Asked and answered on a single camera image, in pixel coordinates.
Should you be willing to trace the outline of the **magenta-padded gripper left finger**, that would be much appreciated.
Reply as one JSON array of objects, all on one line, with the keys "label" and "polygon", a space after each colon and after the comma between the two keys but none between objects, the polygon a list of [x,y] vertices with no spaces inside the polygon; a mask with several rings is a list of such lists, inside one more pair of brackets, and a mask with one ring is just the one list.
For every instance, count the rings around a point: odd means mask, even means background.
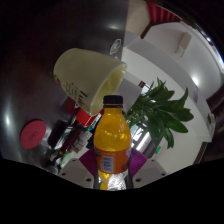
[{"label": "magenta-padded gripper left finger", "polygon": [[83,188],[94,188],[98,177],[94,150],[88,150],[79,159],[71,158],[58,176]]}]

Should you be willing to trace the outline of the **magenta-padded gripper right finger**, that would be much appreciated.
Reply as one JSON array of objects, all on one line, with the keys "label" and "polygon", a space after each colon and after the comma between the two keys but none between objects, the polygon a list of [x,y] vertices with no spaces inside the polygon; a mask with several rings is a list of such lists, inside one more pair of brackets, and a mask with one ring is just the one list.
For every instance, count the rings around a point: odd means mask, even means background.
[{"label": "magenta-padded gripper right finger", "polygon": [[129,160],[129,176],[133,188],[141,188],[166,175],[167,172],[156,160],[148,159],[138,150],[132,149]]}]

